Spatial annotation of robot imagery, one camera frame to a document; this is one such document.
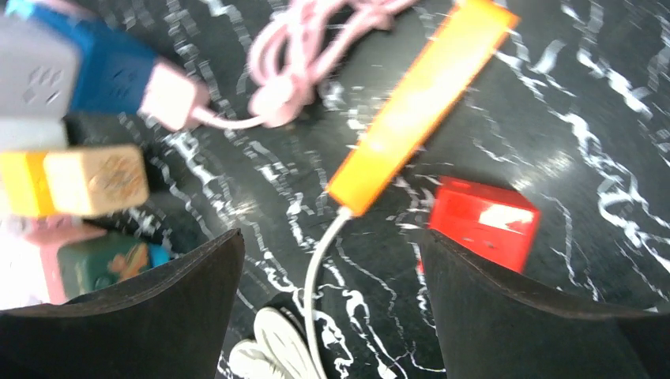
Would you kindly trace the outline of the green cube plug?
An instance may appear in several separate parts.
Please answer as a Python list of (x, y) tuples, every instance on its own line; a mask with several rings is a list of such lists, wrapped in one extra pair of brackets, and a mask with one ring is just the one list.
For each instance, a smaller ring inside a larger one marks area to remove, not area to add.
[(98, 291), (151, 269), (148, 243), (110, 232), (59, 248), (58, 267), (66, 298)]

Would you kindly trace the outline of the red cube socket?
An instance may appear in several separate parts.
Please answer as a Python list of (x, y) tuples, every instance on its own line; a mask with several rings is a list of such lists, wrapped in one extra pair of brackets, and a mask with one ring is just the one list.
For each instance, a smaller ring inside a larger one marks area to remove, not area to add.
[(540, 215), (516, 190), (444, 176), (428, 226), (489, 261), (522, 273)]

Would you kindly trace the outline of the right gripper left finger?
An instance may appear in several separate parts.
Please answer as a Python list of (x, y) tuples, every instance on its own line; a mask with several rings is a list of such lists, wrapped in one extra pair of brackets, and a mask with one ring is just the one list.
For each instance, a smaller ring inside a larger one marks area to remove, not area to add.
[(234, 229), (128, 280), (1, 313), (4, 378), (212, 378), (245, 255)]

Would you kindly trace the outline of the orange power bank socket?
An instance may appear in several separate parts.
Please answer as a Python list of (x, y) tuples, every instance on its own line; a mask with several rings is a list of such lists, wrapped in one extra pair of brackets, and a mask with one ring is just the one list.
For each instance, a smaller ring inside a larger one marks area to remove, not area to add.
[(363, 215), (460, 99), (519, 17), (493, 1), (447, 14), (327, 186), (339, 216)]

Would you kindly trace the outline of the pink cube plug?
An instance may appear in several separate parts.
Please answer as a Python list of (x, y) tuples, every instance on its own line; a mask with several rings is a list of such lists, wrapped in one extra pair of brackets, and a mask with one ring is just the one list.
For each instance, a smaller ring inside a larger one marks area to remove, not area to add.
[(58, 250), (106, 233), (75, 216), (2, 218), (1, 309), (67, 302)]

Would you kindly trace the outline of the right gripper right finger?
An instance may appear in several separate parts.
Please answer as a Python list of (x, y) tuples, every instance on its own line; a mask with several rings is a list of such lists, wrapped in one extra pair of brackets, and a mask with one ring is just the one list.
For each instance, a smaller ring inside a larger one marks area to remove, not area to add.
[(426, 231), (421, 257), (450, 378), (666, 378), (669, 315), (569, 295)]

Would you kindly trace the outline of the light blue cube socket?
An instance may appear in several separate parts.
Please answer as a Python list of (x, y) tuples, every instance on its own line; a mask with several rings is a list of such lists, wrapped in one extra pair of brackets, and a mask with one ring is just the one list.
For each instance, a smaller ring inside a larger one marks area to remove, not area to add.
[(148, 243), (149, 263), (152, 268), (163, 265), (170, 261), (170, 254), (160, 245)]

